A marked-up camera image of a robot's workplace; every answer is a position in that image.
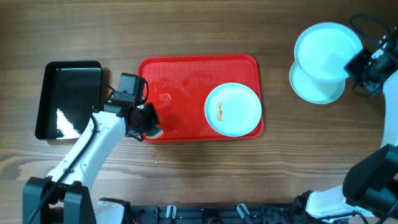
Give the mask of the green and orange sponge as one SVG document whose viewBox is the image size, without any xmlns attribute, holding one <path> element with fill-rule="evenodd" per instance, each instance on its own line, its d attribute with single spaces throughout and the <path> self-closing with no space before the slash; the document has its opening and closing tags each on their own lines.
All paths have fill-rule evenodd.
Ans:
<svg viewBox="0 0 398 224">
<path fill-rule="evenodd" d="M 160 138 L 163 134 L 164 134 L 164 131 L 160 127 L 155 126 L 150 131 L 146 131 L 145 137 L 147 139 L 157 139 L 157 138 Z"/>
</svg>

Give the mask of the white plate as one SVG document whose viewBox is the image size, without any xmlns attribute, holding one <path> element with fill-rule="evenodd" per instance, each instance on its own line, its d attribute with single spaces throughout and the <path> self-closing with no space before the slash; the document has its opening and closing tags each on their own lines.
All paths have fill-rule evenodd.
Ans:
<svg viewBox="0 0 398 224">
<path fill-rule="evenodd" d="M 321 82 L 339 82 L 349 77 L 345 65 L 361 50 L 359 37 L 348 27 L 323 22 L 298 37 L 294 47 L 297 65 L 310 78 Z"/>
<path fill-rule="evenodd" d="M 345 80 L 338 82 L 321 82 L 310 78 L 294 62 L 290 68 L 289 81 L 293 91 L 301 99 L 318 105 L 336 101 L 345 90 Z"/>
<path fill-rule="evenodd" d="M 237 138 L 255 130 L 262 117 L 259 97 L 248 86 L 224 83 L 206 97 L 204 114 L 217 133 Z"/>
</svg>

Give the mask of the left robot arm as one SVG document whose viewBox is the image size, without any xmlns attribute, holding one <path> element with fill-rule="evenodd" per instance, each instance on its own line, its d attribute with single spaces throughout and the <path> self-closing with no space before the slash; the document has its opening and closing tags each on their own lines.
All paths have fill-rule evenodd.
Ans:
<svg viewBox="0 0 398 224">
<path fill-rule="evenodd" d="M 152 103 L 112 100 L 97 104 L 83 134 L 46 177 L 31 177 L 23 189 L 24 223 L 130 223 L 131 204 L 90 192 L 110 152 L 124 137 L 143 141 L 160 123 Z"/>
</svg>

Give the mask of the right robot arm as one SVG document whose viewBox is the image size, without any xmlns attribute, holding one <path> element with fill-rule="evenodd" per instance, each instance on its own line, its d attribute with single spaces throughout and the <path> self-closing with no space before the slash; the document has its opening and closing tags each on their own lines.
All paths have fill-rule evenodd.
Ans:
<svg viewBox="0 0 398 224">
<path fill-rule="evenodd" d="M 353 166 L 342 185 L 295 198 L 292 223 L 326 223 L 348 216 L 374 215 L 383 223 L 397 218 L 397 41 L 383 40 L 372 54 L 361 50 L 344 67 L 357 86 L 385 99 L 384 133 L 380 149 Z"/>
</svg>

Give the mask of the red plastic tray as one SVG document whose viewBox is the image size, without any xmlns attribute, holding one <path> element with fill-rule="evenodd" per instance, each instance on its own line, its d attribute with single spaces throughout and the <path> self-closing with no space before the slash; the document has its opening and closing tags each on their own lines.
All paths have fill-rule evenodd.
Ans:
<svg viewBox="0 0 398 224">
<path fill-rule="evenodd" d="M 149 83 L 148 101 L 164 131 L 156 142 L 225 140 L 205 118 L 205 100 L 219 85 L 240 83 L 261 96 L 257 62 L 248 54 L 150 57 L 138 75 Z"/>
</svg>

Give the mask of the black rectangular water basin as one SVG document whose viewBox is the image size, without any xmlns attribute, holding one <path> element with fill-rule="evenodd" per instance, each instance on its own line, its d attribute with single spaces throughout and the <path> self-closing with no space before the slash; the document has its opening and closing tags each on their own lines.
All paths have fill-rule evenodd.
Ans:
<svg viewBox="0 0 398 224">
<path fill-rule="evenodd" d="M 100 98 L 97 61 L 50 62 L 44 71 L 35 136 L 40 140 L 75 139 L 86 129 Z"/>
</svg>

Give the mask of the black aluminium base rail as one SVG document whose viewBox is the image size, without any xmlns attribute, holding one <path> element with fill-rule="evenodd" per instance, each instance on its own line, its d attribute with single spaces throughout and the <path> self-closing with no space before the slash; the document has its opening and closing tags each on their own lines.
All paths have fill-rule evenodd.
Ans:
<svg viewBox="0 0 398 224">
<path fill-rule="evenodd" d="M 132 224 L 283 224 L 323 223 L 306 214 L 296 214 L 286 203 L 249 206 L 178 207 L 168 205 L 133 205 L 128 223 Z"/>
</svg>

